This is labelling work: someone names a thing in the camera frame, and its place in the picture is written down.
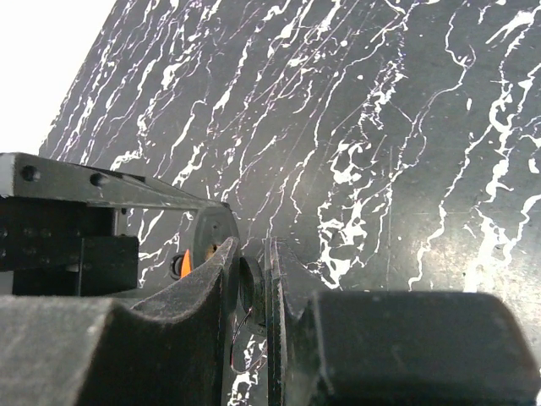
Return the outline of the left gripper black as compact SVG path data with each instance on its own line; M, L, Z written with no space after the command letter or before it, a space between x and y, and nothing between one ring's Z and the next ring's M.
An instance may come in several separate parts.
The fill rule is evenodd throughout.
M223 206L156 178L25 153L1 155L1 196L10 197L1 200L1 272L13 276L1 285L18 296L104 296L135 289L139 241L124 229L123 207Z

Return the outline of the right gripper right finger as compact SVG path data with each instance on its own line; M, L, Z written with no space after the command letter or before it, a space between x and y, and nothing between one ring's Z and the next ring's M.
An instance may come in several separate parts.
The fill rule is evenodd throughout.
M265 243L271 405L533 405L535 358L495 296L330 290Z

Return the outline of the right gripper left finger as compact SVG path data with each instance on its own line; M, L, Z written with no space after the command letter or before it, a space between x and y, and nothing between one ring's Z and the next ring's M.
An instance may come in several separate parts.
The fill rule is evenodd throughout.
M127 306L1 298L4 405L218 405L237 300L239 241Z

